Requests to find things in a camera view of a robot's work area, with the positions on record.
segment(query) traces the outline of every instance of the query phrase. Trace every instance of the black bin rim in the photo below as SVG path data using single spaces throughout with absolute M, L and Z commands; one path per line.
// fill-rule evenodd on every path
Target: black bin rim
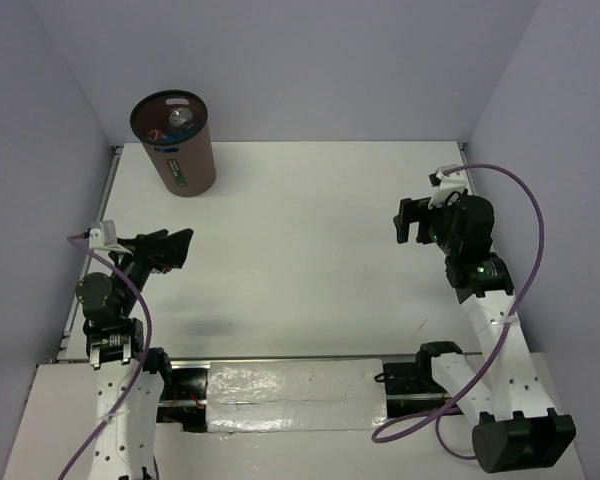
M 201 122 L 201 124 L 200 124 L 199 127 L 193 128 L 189 132 L 187 132 L 187 136 L 186 137 L 181 137 L 181 138 L 179 138 L 176 141 L 173 141 L 173 140 L 151 140 L 151 139 L 147 138 L 144 134 L 140 133 L 135 128 L 135 126 L 134 126 L 134 123 L 135 123 L 134 120 L 136 118 L 136 115 L 140 111 L 140 109 L 147 102 L 149 102 L 150 100 L 153 100 L 156 97 L 162 97 L 162 96 L 168 96 L 168 95 L 174 95 L 174 96 L 180 95 L 180 96 L 183 96 L 183 97 L 190 97 L 193 100 L 199 102 L 200 105 L 202 105 L 202 108 L 204 110 L 204 122 Z M 186 90 L 161 90 L 159 92 L 152 93 L 148 97 L 144 97 L 142 100 L 140 100 L 137 103 L 137 105 L 135 107 L 133 107 L 133 110 L 131 110 L 131 115 L 129 116 L 129 124 L 131 126 L 131 131 L 133 132 L 133 134 L 142 143 L 147 143 L 149 145 L 157 145 L 157 146 L 170 146 L 170 145 L 180 145 L 181 143 L 184 143 L 187 140 L 190 140 L 193 137 L 195 137 L 207 125 L 208 119 L 209 119 L 209 110 L 207 110 L 207 104 L 204 103 L 204 100 L 202 100 L 195 93 L 191 93 L 191 92 L 188 92 Z

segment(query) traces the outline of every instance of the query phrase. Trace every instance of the scratch on table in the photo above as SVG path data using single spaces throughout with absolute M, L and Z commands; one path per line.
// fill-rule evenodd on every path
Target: scratch on table
M 422 327 L 424 327 L 424 324 L 427 323 L 429 321 L 428 318 L 424 319 L 424 322 L 422 322 L 420 324 L 420 326 L 418 327 L 418 329 L 416 330 L 416 333 L 414 333 L 413 335 L 411 335 L 411 340 L 413 340 L 414 338 L 416 338 L 416 335 L 418 335 L 418 333 L 420 332 L 420 330 L 422 330 Z

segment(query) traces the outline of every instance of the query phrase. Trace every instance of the green label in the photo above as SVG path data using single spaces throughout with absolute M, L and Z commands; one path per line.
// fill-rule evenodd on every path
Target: green label
M 186 187 L 187 181 L 184 179 L 184 175 L 182 174 L 182 170 L 180 170 L 180 165 L 178 165 L 178 161 L 175 158 L 168 158 L 167 164 L 169 165 L 169 169 L 173 174 L 173 178 L 176 179 L 176 185 L 179 187 Z

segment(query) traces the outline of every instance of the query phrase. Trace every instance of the trash can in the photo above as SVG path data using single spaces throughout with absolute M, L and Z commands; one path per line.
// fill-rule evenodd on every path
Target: trash can
M 216 179 L 208 117 L 202 99 L 184 90 L 149 95 L 131 112 L 133 134 L 174 195 L 200 195 Z

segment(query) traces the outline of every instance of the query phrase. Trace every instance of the white table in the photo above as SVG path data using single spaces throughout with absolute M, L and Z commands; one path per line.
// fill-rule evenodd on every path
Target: white table
M 144 293 L 153 345 L 172 358 L 414 353 L 477 338 L 435 246 L 398 245 L 405 197 L 460 164 L 455 142 L 215 143 L 218 178 L 171 195 L 144 149 L 125 145 L 104 218 L 120 236 L 192 227 L 182 271 Z M 134 312 L 142 318 L 137 308 Z M 61 358 L 84 359 L 78 312 Z
M 534 363 L 553 393 L 544 358 Z M 473 368 L 479 357 L 471 357 Z M 36 375 L 5 480 L 54 480 L 95 425 L 95 381 L 88 365 L 44 365 Z M 464 417 L 446 418 L 450 446 L 469 452 Z M 438 445 L 433 427 L 386 445 L 371 443 L 371 431 L 192 434 L 178 425 L 158 425 L 156 458 L 163 480 L 584 480 L 573 445 L 551 469 L 484 473 L 477 462 L 457 460 Z M 70 480 L 88 476 L 93 446 Z

